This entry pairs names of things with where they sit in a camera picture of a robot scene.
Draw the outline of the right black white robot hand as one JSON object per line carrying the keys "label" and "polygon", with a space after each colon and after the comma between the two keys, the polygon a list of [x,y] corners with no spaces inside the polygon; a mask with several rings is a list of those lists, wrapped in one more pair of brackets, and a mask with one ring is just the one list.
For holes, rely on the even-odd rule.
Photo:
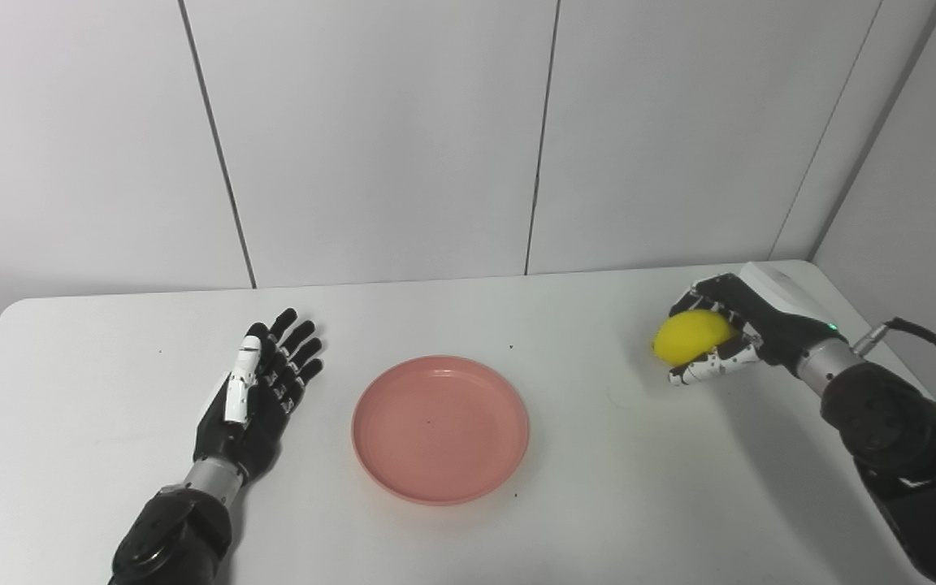
{"label": "right black white robot hand", "polygon": [[784,366],[792,375],[822,341],[843,334],[824,310],[787,274],[763,262],[692,283],[671,306],[669,316],[707,310],[724,316],[733,329],[728,340],[698,349],[666,375],[675,386],[712,380],[758,362]]}

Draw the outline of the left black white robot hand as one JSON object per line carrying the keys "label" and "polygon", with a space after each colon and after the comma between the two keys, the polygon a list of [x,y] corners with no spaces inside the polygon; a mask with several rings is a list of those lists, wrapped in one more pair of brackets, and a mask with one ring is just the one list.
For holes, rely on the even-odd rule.
{"label": "left black white robot hand", "polygon": [[291,307],[271,325],[253,323],[198,422],[193,460],[229,463],[245,483],[267,473],[291,415],[323,370],[322,351],[315,322]]}

